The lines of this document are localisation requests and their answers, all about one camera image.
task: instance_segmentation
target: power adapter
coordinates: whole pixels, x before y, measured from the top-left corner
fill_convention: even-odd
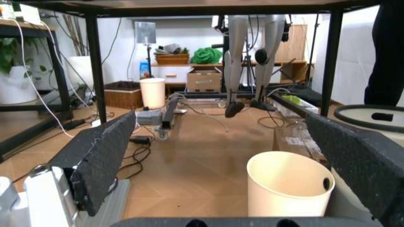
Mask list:
[[[150,144],[150,137],[149,136],[135,136],[129,140],[132,143],[137,144]]]
[[[68,122],[68,123],[64,124],[63,128],[68,131],[68,130],[75,129],[75,128],[77,128],[80,125],[85,124],[85,123],[86,123],[86,120],[84,120],[84,119],[75,120],[75,121]]]

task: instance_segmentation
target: wheel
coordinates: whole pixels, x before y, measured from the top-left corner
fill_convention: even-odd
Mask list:
[[[226,106],[227,106],[226,100],[220,100],[220,101],[218,102],[218,107],[219,107],[219,108],[224,109],[224,108],[226,108]]]
[[[160,132],[158,134],[158,140],[165,141],[167,139],[168,139],[168,133],[167,132],[164,131],[164,132]]]

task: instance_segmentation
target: wooden tray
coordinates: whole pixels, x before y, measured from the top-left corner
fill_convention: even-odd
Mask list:
[[[188,64],[189,58],[177,58],[177,59],[159,59],[156,58],[157,64],[159,65],[186,65]]]
[[[156,59],[183,59],[189,58],[189,54],[157,54]]]

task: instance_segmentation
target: black rubber pad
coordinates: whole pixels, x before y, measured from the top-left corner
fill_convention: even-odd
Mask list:
[[[134,218],[112,227],[371,227],[345,218]]]
[[[83,130],[49,162],[65,170],[75,201],[90,216],[96,215],[114,182],[135,122],[135,113],[129,112]]]
[[[381,133],[310,114],[307,129],[328,162],[384,226],[404,226],[404,148]]]

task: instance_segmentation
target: humanoid robot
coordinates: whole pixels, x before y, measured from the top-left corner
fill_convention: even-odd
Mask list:
[[[257,65],[255,99],[250,106],[266,111],[274,111],[263,102],[266,95],[266,87],[271,79],[275,54],[282,40],[285,28],[284,15],[267,15],[265,18],[265,47],[255,53]],[[237,102],[242,68],[243,46],[247,36],[248,16],[235,15],[228,17],[229,50],[224,54],[225,62],[225,86],[228,95],[228,106],[225,112],[227,118],[234,117],[243,108],[244,104]]]

